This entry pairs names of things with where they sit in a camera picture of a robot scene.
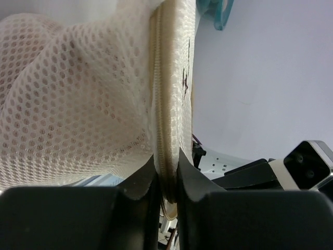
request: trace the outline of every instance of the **mesh laundry bag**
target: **mesh laundry bag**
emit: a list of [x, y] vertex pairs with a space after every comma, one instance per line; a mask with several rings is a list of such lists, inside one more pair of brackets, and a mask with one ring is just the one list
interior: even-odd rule
[[172, 192], [180, 147], [191, 161], [195, 0], [162, 2], [70, 27], [0, 22], [0, 190], [126, 178], [154, 154]]

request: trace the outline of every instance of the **zipper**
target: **zipper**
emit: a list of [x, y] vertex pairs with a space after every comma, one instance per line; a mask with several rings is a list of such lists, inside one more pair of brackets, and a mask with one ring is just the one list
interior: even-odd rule
[[167, 99], [169, 98], [168, 88], [170, 88], [167, 81], [170, 80], [168, 78], [170, 77], [170, 73], [168, 72], [168, 61], [165, 61], [168, 58], [168, 51], [163, 50], [166, 47], [163, 44], [172, 40], [171, 37], [168, 37], [168, 32], [166, 32], [166, 29], [172, 24], [163, 21], [165, 15], [168, 15], [168, 20], [170, 20], [170, 15], [172, 15], [169, 5], [166, 7], [165, 2], [163, 2], [150, 18], [149, 71], [150, 89], [152, 90], [151, 96], [154, 96], [154, 99], [151, 99], [151, 101], [155, 106], [155, 125], [157, 129], [156, 147], [158, 155], [155, 155], [155, 157], [157, 157], [160, 170], [159, 181], [163, 194], [161, 208], [164, 216], [171, 220], [176, 216], [176, 205], [174, 204], [176, 202], [176, 173], [172, 167], [172, 153], [168, 150], [168, 147], [171, 145], [171, 128], [169, 127], [171, 123], [170, 102]]

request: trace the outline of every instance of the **teal plastic object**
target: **teal plastic object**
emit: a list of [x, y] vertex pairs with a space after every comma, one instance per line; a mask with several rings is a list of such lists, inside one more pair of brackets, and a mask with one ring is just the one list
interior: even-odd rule
[[216, 30], [223, 30], [228, 22], [234, 0], [197, 0], [201, 16], [214, 22]]

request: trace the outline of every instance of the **white mesh fabric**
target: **white mesh fabric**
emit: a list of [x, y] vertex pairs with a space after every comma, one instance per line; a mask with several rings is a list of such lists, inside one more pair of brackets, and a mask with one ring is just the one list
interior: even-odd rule
[[41, 15], [0, 22], [0, 190], [126, 178], [151, 156], [149, 17], [123, 0], [107, 20], [64, 28]]

